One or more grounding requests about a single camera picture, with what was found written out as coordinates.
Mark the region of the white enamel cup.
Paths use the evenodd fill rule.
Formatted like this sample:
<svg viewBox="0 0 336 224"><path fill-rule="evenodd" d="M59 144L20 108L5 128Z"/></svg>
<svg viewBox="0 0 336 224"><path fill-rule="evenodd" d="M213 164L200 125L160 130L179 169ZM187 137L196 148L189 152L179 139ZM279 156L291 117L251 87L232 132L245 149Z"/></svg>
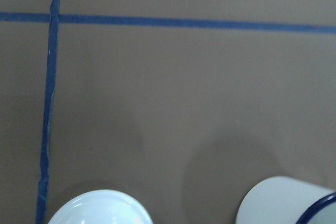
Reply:
<svg viewBox="0 0 336 224"><path fill-rule="evenodd" d="M235 222L335 223L335 190L286 176L267 178L246 194Z"/></svg>

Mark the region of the white cup lid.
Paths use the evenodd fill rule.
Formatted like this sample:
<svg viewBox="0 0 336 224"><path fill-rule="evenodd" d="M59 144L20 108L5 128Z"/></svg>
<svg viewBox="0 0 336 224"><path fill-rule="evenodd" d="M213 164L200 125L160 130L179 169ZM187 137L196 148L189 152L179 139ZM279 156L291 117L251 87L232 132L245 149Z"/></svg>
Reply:
<svg viewBox="0 0 336 224"><path fill-rule="evenodd" d="M117 190L93 190L65 203L49 223L152 223L143 205Z"/></svg>

